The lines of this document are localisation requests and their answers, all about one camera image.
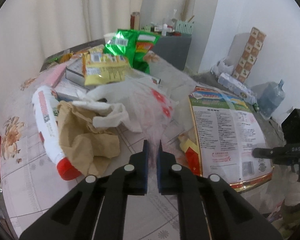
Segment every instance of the white bottle with red cap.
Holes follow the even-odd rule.
[[[59,175],[64,180],[72,180],[81,173],[72,166],[59,145],[58,123],[56,117],[59,104],[56,91],[46,85],[39,87],[33,94],[35,120],[41,140],[50,160],[57,166]]]

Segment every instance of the curtain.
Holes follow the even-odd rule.
[[[174,8],[181,14],[185,1],[6,0],[0,9],[0,113],[8,95],[38,75],[46,57],[130,28],[131,12],[141,7],[148,24]]]

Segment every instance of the green snack bag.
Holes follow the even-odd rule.
[[[148,63],[143,59],[143,57],[148,53],[148,51],[157,43],[160,36],[139,31],[136,38],[136,52],[134,54],[132,67],[140,70],[144,73],[150,74],[150,69]]]
[[[125,56],[130,66],[133,64],[134,53],[136,51],[136,37],[138,32],[135,30],[118,29],[116,35],[105,45],[103,53],[111,53],[115,56]]]

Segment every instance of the red bottle cap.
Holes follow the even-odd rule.
[[[57,170],[59,175],[64,180],[72,180],[81,175],[81,172],[78,171],[67,158],[63,158],[57,164]]]

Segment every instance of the yellow snack bag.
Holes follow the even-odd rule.
[[[125,71],[130,67],[125,56],[93,52],[85,54],[83,65],[84,85],[102,85],[124,81]]]

